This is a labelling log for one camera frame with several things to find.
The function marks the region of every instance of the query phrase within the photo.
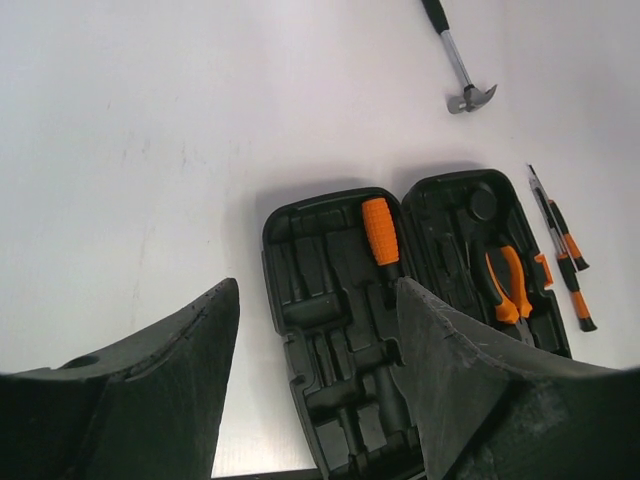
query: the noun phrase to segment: open tool case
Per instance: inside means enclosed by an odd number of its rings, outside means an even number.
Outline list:
[[[362,204],[386,199],[400,274],[454,308],[515,338],[474,285],[470,245],[481,241],[495,276],[508,242],[523,264],[536,346],[570,356],[548,271],[509,180],[495,170],[418,182],[400,204],[380,188],[337,192],[278,209],[263,231],[272,314],[284,338],[291,390],[325,479],[406,480],[423,470],[418,432],[399,386],[405,378],[395,292],[367,240]]]

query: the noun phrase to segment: tool set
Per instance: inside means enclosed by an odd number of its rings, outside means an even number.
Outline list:
[[[263,248],[291,390],[324,478],[400,480],[423,468],[404,396],[400,277],[518,341],[570,357],[546,259],[495,170],[421,180],[402,203],[364,188],[284,206],[265,223]]]

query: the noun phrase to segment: orange pliers handle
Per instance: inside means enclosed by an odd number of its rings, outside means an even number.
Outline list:
[[[533,307],[527,298],[524,269],[518,253],[511,245],[500,248],[511,272],[508,295],[500,285],[491,265],[489,254],[480,241],[471,245],[472,275],[479,289],[489,298],[496,309],[496,319],[508,324],[516,324],[521,318],[529,318]]]

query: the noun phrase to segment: orange screwdriver handle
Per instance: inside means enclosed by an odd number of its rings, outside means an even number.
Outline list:
[[[580,291],[578,277],[573,269],[573,264],[571,263],[569,254],[563,253],[558,255],[557,260],[558,266],[560,267],[560,273],[562,273],[562,278],[571,292],[573,308],[576,311],[576,316],[580,322],[580,330],[583,332],[593,332],[594,330],[597,330],[598,327],[596,327],[596,324],[593,322],[591,313],[589,313],[589,309],[587,308],[587,303],[584,301],[584,297]]]
[[[511,245],[506,245],[500,248],[500,251],[507,260],[509,270],[511,271],[511,300],[520,312],[520,316],[522,318],[529,318],[533,307],[527,298],[527,284],[524,278],[524,269],[522,268],[520,257],[518,257],[516,249]]]
[[[400,261],[396,228],[387,201],[382,197],[372,198],[362,204],[362,218],[367,231],[369,245],[378,266]]]
[[[571,236],[571,232],[569,232],[569,227],[567,227],[567,222],[565,222],[564,217],[562,216],[562,212],[558,208],[558,205],[553,200],[549,200],[549,208],[553,212],[553,216],[558,222],[558,227],[560,228],[560,232],[564,237],[564,241],[567,243],[567,248],[569,249],[569,255],[573,258],[573,261],[576,264],[576,267],[579,271],[586,270],[589,268],[589,264],[582,256],[582,252],[578,248],[576,241]]]

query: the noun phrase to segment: black rubber grip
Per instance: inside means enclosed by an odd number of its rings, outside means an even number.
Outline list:
[[[589,264],[584,259],[584,257],[574,258],[573,261],[576,263],[576,267],[578,267],[579,271],[586,270],[589,268]]]
[[[560,209],[558,208],[558,205],[556,205],[556,202],[554,202],[553,200],[549,200],[549,206],[551,207],[553,216],[556,217],[556,222],[558,222],[558,227],[560,228],[560,231],[562,232],[563,235],[566,235],[567,233],[569,233],[569,229],[567,228],[567,222],[564,221],[564,217],[562,216],[562,213],[560,213]]]
[[[542,210],[544,210],[544,216],[546,217],[547,225],[549,225],[549,228],[555,228],[555,223],[553,222],[553,214],[551,213],[551,207],[549,207],[547,200],[544,198],[542,190],[540,190],[539,188],[534,188],[533,193],[540,200],[540,207],[542,207]]]
[[[578,277],[576,277],[576,271],[573,268],[571,257],[566,255],[558,258],[558,267],[560,267],[560,273],[562,273],[562,278],[564,279],[564,283],[567,285],[569,291],[579,291],[580,285],[578,284]]]
[[[580,320],[580,330],[582,330],[585,333],[594,332],[598,329],[598,327],[596,327],[596,324],[593,323],[593,320],[591,320],[591,317],[580,318],[579,320]]]
[[[422,5],[424,5],[429,20],[431,20],[431,24],[433,28],[436,29],[438,35],[445,30],[449,30],[449,22],[447,21],[447,16],[444,13],[444,8],[442,8],[440,0],[422,0]]]
[[[489,271],[487,255],[484,244],[475,240],[469,247],[469,261],[471,262],[471,275],[476,287],[491,301],[491,305],[500,305],[502,295],[499,286],[496,285]]]

